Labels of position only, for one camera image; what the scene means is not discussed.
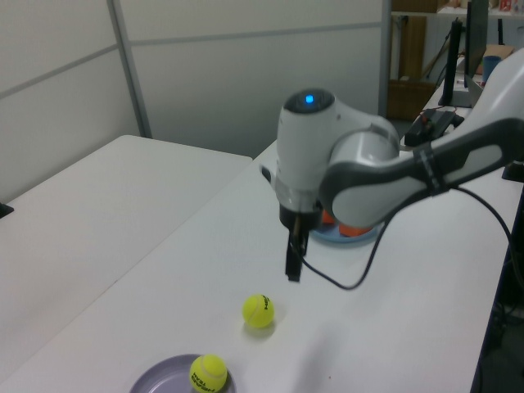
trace power cord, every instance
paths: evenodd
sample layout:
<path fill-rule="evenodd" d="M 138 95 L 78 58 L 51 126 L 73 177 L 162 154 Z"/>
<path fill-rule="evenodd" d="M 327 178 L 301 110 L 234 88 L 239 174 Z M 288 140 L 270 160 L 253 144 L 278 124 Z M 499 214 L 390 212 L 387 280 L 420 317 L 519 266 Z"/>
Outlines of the power cord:
<path fill-rule="evenodd" d="M 436 90 L 439 88 L 440 84 L 442 83 L 442 80 L 444 80 L 443 76 L 444 76 L 446 68 L 448 68 L 448 63 L 445 63 L 444 68 L 442 68 L 442 71 L 439 73 L 439 76 L 436 79 L 435 88 L 433 89 L 433 93 L 432 94 L 434 94 L 436 92 Z"/>
<path fill-rule="evenodd" d="M 430 75 L 431 75 L 431 72 L 433 71 L 433 68 L 435 68 L 435 64 L 436 64 L 436 61 L 439 59 L 440 55 L 445 51 L 444 47 L 445 47 L 445 43 L 448 42 L 448 38 L 450 37 L 451 35 L 451 29 L 449 29 L 449 32 L 448 34 L 445 36 L 444 38 L 444 42 L 442 43 L 442 46 L 440 47 L 439 49 L 439 52 L 436 54 L 435 56 L 435 62 L 431 65 L 431 68 L 429 69 L 429 71 L 427 72 L 426 74 L 426 79 L 429 79 Z"/>
<path fill-rule="evenodd" d="M 493 208 L 493 206 L 491 206 L 488 202 L 486 202 L 484 199 L 478 196 L 475 192 L 471 192 L 467 190 L 466 188 L 462 188 L 462 187 L 453 187 L 453 189 L 456 191 L 460 191 L 465 194 L 468 194 L 472 198 L 475 198 L 487 210 L 489 210 L 492 215 L 495 216 L 497 221 L 499 221 L 500 226 L 502 227 L 502 229 L 504 230 L 504 233 L 506 234 L 506 237 L 508 238 L 509 255 L 511 256 L 511 265 L 513 266 L 513 272 L 515 273 L 515 278 L 517 279 L 517 282 L 520 288 L 524 291 L 524 278 L 522 277 L 521 268 L 516 258 L 517 252 L 515 251 L 515 246 L 513 245 L 513 239 L 511 238 L 511 233 L 509 232 L 508 226 L 506 225 L 502 217 L 500 217 L 500 214 L 497 212 L 497 210 Z"/>
<path fill-rule="evenodd" d="M 517 259 L 515 258 L 515 247 L 513 245 L 513 240 L 511 238 L 511 233 L 509 232 L 509 229 L 508 229 L 508 226 L 506 225 L 506 223 L 504 222 L 504 220 L 502 219 L 502 217 L 500 217 L 499 213 L 497 212 L 497 210 L 495 210 L 493 208 L 493 206 L 491 206 L 488 202 L 486 202 L 484 199 L 482 199 L 480 196 L 478 196 L 476 193 L 474 192 L 471 192 L 465 188 L 461 188 L 461 187 L 452 187 L 451 189 L 454 189 L 456 191 L 460 191 L 460 192 L 463 192 L 465 194 L 468 194 L 470 197 L 473 197 L 475 198 L 477 201 L 479 201 L 487 210 L 489 210 L 491 212 L 491 214 L 493 214 L 495 216 L 495 218 L 499 221 L 500 225 L 502 226 L 502 229 L 504 230 L 504 233 L 506 234 L 506 237 L 508 238 L 508 245 L 509 245 L 509 253 L 511 255 L 511 261 L 512 261 L 512 265 L 513 265 L 513 271 L 515 273 L 515 276 L 517 277 L 517 281 L 518 281 L 518 284 L 521 286 L 521 289 L 524 291 L 524 278 L 522 278 L 522 274 L 521 274 L 521 270 L 520 270 L 520 266 L 518 266 L 518 261 Z M 375 258 L 375 254 L 377 253 L 377 248 L 378 248 L 378 245 L 380 244 L 380 241 L 382 239 L 382 236 L 384 235 L 384 232 L 386 231 L 388 225 L 390 224 L 390 222 L 393 220 L 393 218 L 395 217 L 395 215 L 401 210 L 400 209 L 397 209 L 393 212 L 393 215 L 384 223 L 384 226 L 382 227 L 382 229 L 380 230 L 378 236 L 377 236 L 377 240 L 375 241 L 375 244 L 373 245 L 373 249 L 371 250 L 371 254 L 369 255 L 369 258 L 368 258 L 368 263 L 366 264 L 366 267 L 364 269 L 364 273 L 362 274 L 362 276 L 359 278 L 359 280 L 352 284 L 352 285 L 344 285 L 344 284 L 341 284 L 339 283 L 338 281 L 336 281 L 335 279 L 329 277 L 328 275 L 326 275 L 325 273 L 321 272 L 320 270 L 316 269 L 315 267 L 311 266 L 305 259 L 303 256 L 300 256 L 300 259 L 302 261 L 302 264 L 304 264 L 304 266 L 306 268 L 308 268 L 309 270 L 311 270 L 313 273 L 316 273 L 318 276 L 328 280 L 331 284 L 335 285 L 336 287 L 339 287 L 340 289 L 344 290 L 344 291 L 353 291 L 355 289 L 357 289 L 358 287 L 360 287 L 360 285 L 364 282 L 364 280 L 366 279 L 366 277 L 368 276 L 368 272 L 369 272 L 369 269 L 371 268 L 371 264 L 373 263 L 373 259 Z"/>

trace yellow tennis ball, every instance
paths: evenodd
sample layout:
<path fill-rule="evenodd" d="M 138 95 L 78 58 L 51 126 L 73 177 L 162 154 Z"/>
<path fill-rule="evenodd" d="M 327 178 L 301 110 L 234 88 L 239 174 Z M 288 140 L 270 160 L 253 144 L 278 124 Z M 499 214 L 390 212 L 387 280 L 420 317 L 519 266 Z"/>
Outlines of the yellow tennis ball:
<path fill-rule="evenodd" d="M 226 364 L 217 355 L 199 356 L 189 369 L 189 381 L 200 393 L 219 391 L 227 379 Z"/>
<path fill-rule="evenodd" d="M 252 295 L 242 307 L 244 321 L 253 328 L 264 328 L 273 321 L 275 308 L 273 302 L 264 295 Z"/>

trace monitor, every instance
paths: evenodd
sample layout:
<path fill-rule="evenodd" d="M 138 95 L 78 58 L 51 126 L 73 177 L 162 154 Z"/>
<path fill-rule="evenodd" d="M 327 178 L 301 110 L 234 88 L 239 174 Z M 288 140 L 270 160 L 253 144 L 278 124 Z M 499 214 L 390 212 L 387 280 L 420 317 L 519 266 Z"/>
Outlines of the monitor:
<path fill-rule="evenodd" d="M 466 56 L 464 59 L 464 74 L 471 78 L 481 64 L 486 51 L 488 31 L 488 2 L 489 0 L 473 0 L 468 3 L 466 17 Z M 455 20 L 451 25 L 449 35 L 448 62 L 445 70 L 444 92 L 439 105 L 471 107 L 471 98 L 467 91 L 454 91 L 454 79 L 459 57 L 460 34 L 462 22 Z"/>
<path fill-rule="evenodd" d="M 473 77 L 482 62 L 488 39 L 489 0 L 468 3 L 466 18 L 466 63 L 464 74 Z"/>

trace black device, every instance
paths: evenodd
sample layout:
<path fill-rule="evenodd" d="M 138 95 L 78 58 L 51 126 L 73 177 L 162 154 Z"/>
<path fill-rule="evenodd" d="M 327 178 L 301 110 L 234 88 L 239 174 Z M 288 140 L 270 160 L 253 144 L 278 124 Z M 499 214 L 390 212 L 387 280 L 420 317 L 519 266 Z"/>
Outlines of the black device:
<path fill-rule="evenodd" d="M 12 207 L 0 203 L 0 219 L 15 211 Z"/>
<path fill-rule="evenodd" d="M 468 92 L 453 91 L 461 35 L 462 22 L 460 20 L 454 20 L 451 23 L 451 32 L 449 34 L 448 63 L 445 68 L 444 92 L 439 100 L 439 105 L 442 106 L 463 106 L 460 104 L 470 103 Z"/>
<path fill-rule="evenodd" d="M 475 0 L 468 3 L 466 16 L 466 57 L 464 59 L 464 74 L 471 78 L 481 64 L 486 51 L 488 32 L 488 2 L 489 0 Z M 471 108 L 472 102 L 469 92 L 454 92 L 454 79 L 457 72 L 457 58 L 459 57 L 460 35 L 462 22 L 455 20 L 451 24 L 449 36 L 448 63 L 444 79 L 444 92 L 439 105 Z"/>
<path fill-rule="evenodd" d="M 425 110 L 411 125 L 404 136 L 404 145 L 415 147 L 434 141 L 444 135 L 450 124 L 458 127 L 464 118 L 452 111 Z"/>
<path fill-rule="evenodd" d="M 524 161 L 514 161 L 507 165 L 502 173 L 502 178 L 524 183 Z"/>
<path fill-rule="evenodd" d="M 471 78 L 482 62 L 488 39 L 489 0 L 468 3 L 466 17 L 466 60 L 464 74 Z"/>
<path fill-rule="evenodd" d="M 499 45 L 504 45 L 504 25 L 502 19 L 497 20 L 497 31 L 499 32 Z"/>

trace floor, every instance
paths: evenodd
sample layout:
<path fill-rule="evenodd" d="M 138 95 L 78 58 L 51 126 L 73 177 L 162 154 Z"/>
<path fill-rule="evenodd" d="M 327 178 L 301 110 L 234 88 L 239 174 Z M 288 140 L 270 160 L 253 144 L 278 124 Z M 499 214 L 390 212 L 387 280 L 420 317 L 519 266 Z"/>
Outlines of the floor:
<path fill-rule="evenodd" d="M 524 309 L 517 315 L 524 318 Z M 524 392 L 524 319 L 511 318 L 498 332 L 491 326 L 493 347 L 484 353 L 477 370 L 471 393 L 522 393 Z"/>

